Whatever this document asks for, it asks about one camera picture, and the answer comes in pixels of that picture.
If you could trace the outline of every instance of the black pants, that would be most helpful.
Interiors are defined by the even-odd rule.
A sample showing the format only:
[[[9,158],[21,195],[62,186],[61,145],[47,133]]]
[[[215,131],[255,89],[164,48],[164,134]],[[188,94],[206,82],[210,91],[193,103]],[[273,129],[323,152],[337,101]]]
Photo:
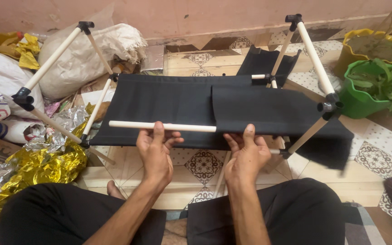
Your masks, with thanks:
[[[274,245],[343,245],[341,202],[327,185],[291,180],[258,190]],[[69,184],[38,184],[14,195],[0,217],[1,245],[82,244],[125,201]],[[160,245],[166,213],[152,209],[131,244]],[[189,245],[235,244],[228,197],[189,205]]]

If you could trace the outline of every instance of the hand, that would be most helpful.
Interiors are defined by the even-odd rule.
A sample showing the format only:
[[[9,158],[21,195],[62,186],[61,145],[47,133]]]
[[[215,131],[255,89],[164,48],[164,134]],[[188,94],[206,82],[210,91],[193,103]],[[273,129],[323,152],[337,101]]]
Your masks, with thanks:
[[[172,178],[173,165],[169,149],[176,143],[182,143],[181,133],[164,132],[161,122],[155,122],[153,130],[140,129],[137,147],[145,167],[143,180],[153,181],[159,187],[166,187]]]
[[[255,126],[248,124],[243,136],[223,135],[231,147],[232,158],[225,167],[225,180],[228,185],[255,185],[259,170],[271,158],[263,136],[255,136]]]

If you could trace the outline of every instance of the soil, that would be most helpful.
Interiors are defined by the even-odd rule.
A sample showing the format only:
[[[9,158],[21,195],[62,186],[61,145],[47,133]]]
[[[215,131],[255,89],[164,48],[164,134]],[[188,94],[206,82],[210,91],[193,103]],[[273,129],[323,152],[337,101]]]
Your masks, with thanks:
[[[352,51],[355,54],[367,55],[371,60],[379,58],[381,60],[392,61],[392,45],[382,45],[388,42],[390,41],[386,39],[356,36],[347,41],[347,44],[352,47]]]

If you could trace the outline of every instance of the folding cot frame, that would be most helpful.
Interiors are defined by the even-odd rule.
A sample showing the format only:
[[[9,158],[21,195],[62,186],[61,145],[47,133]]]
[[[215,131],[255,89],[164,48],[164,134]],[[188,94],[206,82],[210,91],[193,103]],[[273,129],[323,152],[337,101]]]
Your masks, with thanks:
[[[261,74],[261,75],[252,75],[252,79],[264,79],[267,78],[269,79],[269,83],[267,84],[267,87],[270,86],[273,88],[277,88],[276,84],[276,72],[280,66],[280,63],[282,61],[282,58],[285,54],[285,51],[287,49],[287,46],[290,44],[291,37],[293,36],[293,33],[298,29],[299,34],[302,37],[302,40],[304,42],[304,45],[308,51],[308,56],[311,59],[311,62],[316,70],[317,76],[319,78],[319,81],[321,83],[322,89],[326,95],[326,102],[324,103],[319,103],[317,106],[317,109],[319,112],[324,112],[323,116],[313,125],[311,126],[308,131],[306,131],[302,137],[300,137],[296,143],[291,145],[289,142],[289,138],[286,136],[284,137],[285,143],[286,143],[286,149],[270,149],[270,152],[272,154],[280,154],[281,157],[279,160],[276,161],[274,165],[271,166],[271,169],[273,170],[278,164],[280,164],[284,159],[288,159],[296,150],[302,146],[308,139],[310,139],[319,129],[321,129],[326,123],[329,121],[329,119],[333,116],[339,116],[339,111],[340,108],[343,107],[343,104],[339,101],[338,95],[335,93],[328,76],[326,75],[326,72],[323,68],[323,65],[321,64],[321,61],[317,55],[317,52],[314,49],[314,46],[312,44],[312,41],[308,35],[308,32],[306,31],[305,25],[303,24],[302,21],[302,15],[301,14],[295,14],[295,15],[287,15],[285,18],[285,22],[291,23],[287,37],[285,39],[284,45],[282,46],[280,53],[278,55],[278,58],[276,59],[276,63],[273,67],[273,70],[270,74]],[[31,112],[33,115],[35,115],[37,118],[40,120],[46,122],[47,124],[51,125],[54,129],[57,131],[61,132],[63,135],[67,136],[69,139],[73,140],[80,146],[86,148],[89,150],[91,153],[94,153],[98,157],[106,160],[110,164],[115,164],[115,161],[112,159],[108,158],[106,155],[100,153],[97,151],[95,148],[92,148],[88,144],[87,136],[89,134],[90,128],[93,124],[93,121],[95,120],[96,114],[98,113],[99,107],[106,95],[106,92],[108,90],[108,87],[110,86],[112,81],[117,81],[118,74],[113,73],[111,70],[110,66],[108,65],[107,61],[105,60],[104,56],[102,55],[100,49],[95,43],[94,38],[91,35],[90,29],[89,28],[94,28],[95,24],[91,21],[80,21],[79,25],[76,26],[75,30],[68,36],[68,38],[57,48],[57,50],[51,55],[50,58],[41,66],[41,68],[33,75],[33,77],[28,81],[28,83],[22,87],[16,94],[12,96],[13,101],[18,104],[20,107],[25,109],[26,111]],[[34,98],[31,97],[29,94],[31,93],[31,90],[37,85],[37,83],[40,81],[40,79],[48,72],[48,70],[52,67],[52,65],[57,61],[57,59],[63,54],[63,52],[69,47],[69,45],[75,40],[75,38],[81,33],[84,32],[87,35],[87,38],[90,40],[92,46],[94,47],[95,51],[98,53],[99,58],[101,59],[102,63],[104,64],[106,70],[110,74],[107,82],[105,83],[104,89],[102,90],[101,96],[98,99],[98,103],[95,105],[95,108],[90,115],[90,119],[87,122],[86,127],[84,128],[83,134],[80,138],[66,130],[63,126],[59,125],[56,123],[54,120],[50,119],[46,114],[43,112],[37,110],[33,104]],[[123,121],[110,121],[109,126],[111,127],[127,127],[127,128],[147,128],[147,129],[153,129],[154,123],[142,123],[142,122],[123,122]],[[199,131],[199,132],[215,132],[216,127],[215,126],[206,126],[206,125],[181,125],[181,124],[164,124],[164,128],[166,130],[177,130],[177,131]],[[217,183],[216,191],[215,191],[215,197],[217,197],[217,193],[220,187],[220,184],[223,180],[223,168],[221,170],[221,174]]]

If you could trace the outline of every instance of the pink wall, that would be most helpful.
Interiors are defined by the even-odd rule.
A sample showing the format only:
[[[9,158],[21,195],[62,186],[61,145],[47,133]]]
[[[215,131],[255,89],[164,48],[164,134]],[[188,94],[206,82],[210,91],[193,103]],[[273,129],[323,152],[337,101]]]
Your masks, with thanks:
[[[0,32],[62,29],[113,0],[0,0]],[[286,14],[304,21],[389,13],[392,0],[118,0],[115,24],[125,22],[144,37],[178,37],[283,24]]]

